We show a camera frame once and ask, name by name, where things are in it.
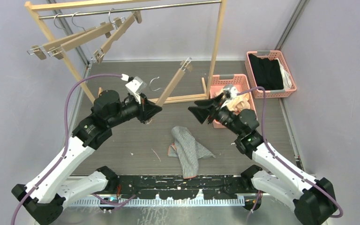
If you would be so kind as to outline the beige underwear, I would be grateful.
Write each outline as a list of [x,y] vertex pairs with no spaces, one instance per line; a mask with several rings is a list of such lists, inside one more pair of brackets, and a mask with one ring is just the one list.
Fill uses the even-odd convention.
[[[215,92],[215,96],[218,96],[221,93],[222,93],[222,89],[220,91]],[[235,113],[240,113],[244,109],[251,109],[251,104],[249,100],[250,100],[250,94],[245,93],[242,95],[238,95],[233,100],[225,101],[222,107],[226,106],[230,111],[233,111]]]

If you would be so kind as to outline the wooden clip hanger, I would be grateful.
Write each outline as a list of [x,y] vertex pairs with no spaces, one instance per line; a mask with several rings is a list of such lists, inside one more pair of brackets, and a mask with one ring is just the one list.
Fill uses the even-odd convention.
[[121,18],[114,19],[113,24],[116,25],[116,30],[108,37],[102,46],[93,53],[94,62],[98,64],[102,63],[104,56],[111,49],[113,42],[119,40],[134,22],[142,22],[141,11],[132,11],[132,14],[124,21],[122,21]]
[[28,55],[36,55],[40,60],[45,60],[47,58],[46,54],[52,53],[55,54],[55,57],[59,60],[63,58],[63,55],[58,52],[56,49],[61,46],[61,44],[70,41],[84,33],[87,33],[91,31],[91,29],[83,29],[83,31],[71,34],[59,39],[55,39],[53,41],[47,42],[43,44],[42,46],[33,45],[29,50],[27,50]]
[[175,75],[173,76],[167,87],[164,89],[161,96],[155,102],[156,105],[163,106],[164,103],[177,103],[177,102],[181,102],[182,100],[189,99],[189,97],[187,96],[178,96],[178,97],[169,97],[169,96],[173,92],[175,87],[178,85],[184,74],[186,73],[186,70],[192,71],[191,61],[192,58],[188,57],[186,60],[181,62],[180,68],[175,73]]
[[[77,15],[78,13],[80,12],[76,12],[74,14],[72,14],[71,16],[71,22],[73,23],[73,25],[77,26],[74,22],[73,22],[73,18],[75,15]],[[60,52],[62,55],[63,55],[63,58],[64,59],[64,52],[68,52],[68,51],[71,51],[89,41],[92,41],[102,35],[108,35],[110,36],[111,35],[111,31],[114,30],[116,28],[115,25],[113,25],[112,22],[109,22],[109,23],[106,23],[106,22],[102,22],[99,26],[97,27],[92,27],[91,28],[91,31],[87,32],[87,33],[84,33],[70,41],[67,41],[63,44],[61,44],[61,46],[59,48],[57,48],[56,50],[58,52]],[[52,53],[49,53],[48,54],[50,57],[55,57],[55,54],[52,54]]]

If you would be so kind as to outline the grey striped underwear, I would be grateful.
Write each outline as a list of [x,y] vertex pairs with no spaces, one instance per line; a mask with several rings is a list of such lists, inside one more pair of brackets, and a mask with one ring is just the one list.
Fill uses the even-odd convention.
[[171,134],[174,141],[168,147],[167,155],[179,159],[184,179],[191,179],[198,175],[199,159],[216,157],[200,144],[186,127],[175,126],[171,129]]

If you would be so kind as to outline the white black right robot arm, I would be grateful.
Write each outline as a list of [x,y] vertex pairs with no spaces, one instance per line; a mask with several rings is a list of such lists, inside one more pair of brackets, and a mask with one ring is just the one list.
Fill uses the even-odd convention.
[[321,225],[336,217],[336,212],[342,216],[332,183],[326,178],[318,180],[283,157],[257,131],[259,121],[254,110],[230,111],[225,105],[228,97],[221,93],[215,98],[197,100],[188,110],[200,123],[216,120],[236,134],[234,143],[238,151],[257,162],[241,174],[242,188],[249,193],[257,189],[275,197],[303,225]]

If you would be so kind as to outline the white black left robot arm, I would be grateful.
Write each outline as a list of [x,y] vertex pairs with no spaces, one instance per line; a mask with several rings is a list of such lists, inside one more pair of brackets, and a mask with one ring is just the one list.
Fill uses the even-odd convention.
[[101,92],[94,101],[91,114],[73,130],[62,151],[32,181],[15,185],[12,194],[40,225],[50,225],[73,202],[96,192],[111,194],[117,191],[120,186],[118,175],[107,166],[68,185],[64,181],[112,136],[113,127],[133,118],[146,123],[160,111],[162,107],[142,93],[128,94],[121,101],[114,90]]

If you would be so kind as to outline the empty wooden clip hanger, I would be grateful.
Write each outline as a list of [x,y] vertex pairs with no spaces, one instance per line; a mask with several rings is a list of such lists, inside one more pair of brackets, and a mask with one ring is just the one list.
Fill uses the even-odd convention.
[[84,33],[87,33],[91,31],[91,29],[83,29],[83,31],[71,34],[59,39],[55,39],[53,41],[47,42],[43,44],[42,46],[33,45],[29,50],[27,50],[28,55],[36,55],[40,60],[45,60],[47,58],[46,54],[52,53],[55,54],[55,57],[59,60],[63,58],[63,55],[58,52],[56,49],[61,46],[61,44],[70,41]]

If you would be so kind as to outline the pink basket near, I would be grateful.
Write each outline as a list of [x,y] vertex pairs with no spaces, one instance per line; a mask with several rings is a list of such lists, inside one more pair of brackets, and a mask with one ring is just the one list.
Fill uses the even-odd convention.
[[213,75],[210,97],[215,98],[223,94],[227,98],[224,106],[227,106],[235,114],[239,114],[243,109],[250,109],[255,112],[252,93],[240,95],[241,92],[249,89],[250,86],[245,74]]

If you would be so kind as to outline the pink basket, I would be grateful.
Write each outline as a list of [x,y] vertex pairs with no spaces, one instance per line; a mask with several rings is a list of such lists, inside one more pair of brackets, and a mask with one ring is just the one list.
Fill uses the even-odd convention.
[[267,98],[286,98],[297,90],[290,69],[279,50],[247,52],[245,68],[250,87],[263,87]]
[[224,106],[227,106],[235,114],[239,114],[243,109],[250,109],[255,112],[252,93],[240,95],[241,92],[249,89],[250,86],[245,74],[213,75],[210,97],[215,98],[223,94],[227,98]]

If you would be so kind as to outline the black clothes in basket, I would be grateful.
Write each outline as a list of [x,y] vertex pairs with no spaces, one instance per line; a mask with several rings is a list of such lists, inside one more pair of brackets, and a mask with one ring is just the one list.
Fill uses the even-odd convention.
[[282,90],[283,80],[276,60],[248,55],[256,84],[265,90]]

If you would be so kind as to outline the pink basket far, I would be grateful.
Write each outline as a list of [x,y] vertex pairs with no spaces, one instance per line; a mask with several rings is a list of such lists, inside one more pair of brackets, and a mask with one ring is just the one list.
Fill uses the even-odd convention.
[[247,52],[245,68],[250,87],[263,87],[267,98],[286,98],[297,90],[290,69],[279,50]]

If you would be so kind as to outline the white cloth in basket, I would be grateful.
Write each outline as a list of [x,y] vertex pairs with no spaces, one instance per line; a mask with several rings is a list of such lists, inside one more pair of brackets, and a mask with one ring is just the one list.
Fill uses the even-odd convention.
[[290,74],[285,70],[284,66],[282,65],[282,63],[280,62],[279,58],[276,58],[276,61],[279,64],[280,67],[280,73],[282,76],[282,80],[283,80],[283,87],[284,90],[289,90],[292,87],[292,81],[291,81],[291,76]]

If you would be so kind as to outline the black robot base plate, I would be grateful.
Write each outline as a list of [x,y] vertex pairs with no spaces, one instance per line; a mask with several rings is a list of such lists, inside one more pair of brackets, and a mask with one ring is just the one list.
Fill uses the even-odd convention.
[[195,199],[201,192],[204,200],[233,199],[238,196],[263,197],[263,193],[239,175],[198,175],[183,179],[180,175],[120,175],[114,185],[98,195],[113,195],[123,198],[133,195],[138,199],[162,200]]

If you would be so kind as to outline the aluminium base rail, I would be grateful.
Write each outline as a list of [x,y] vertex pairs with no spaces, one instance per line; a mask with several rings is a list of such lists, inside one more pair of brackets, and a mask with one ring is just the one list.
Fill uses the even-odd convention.
[[98,195],[97,191],[105,190],[114,185],[118,176],[107,179],[100,172],[94,172],[88,177],[73,182],[64,182],[58,186],[56,194],[62,198],[60,204],[63,208],[75,206],[99,207],[101,210],[109,211],[120,206],[123,207],[193,207],[193,206],[251,206],[251,197],[238,196],[233,199],[204,200],[199,192],[195,199],[162,200],[156,196],[153,199],[138,199],[135,195],[131,197],[120,197],[113,195]]

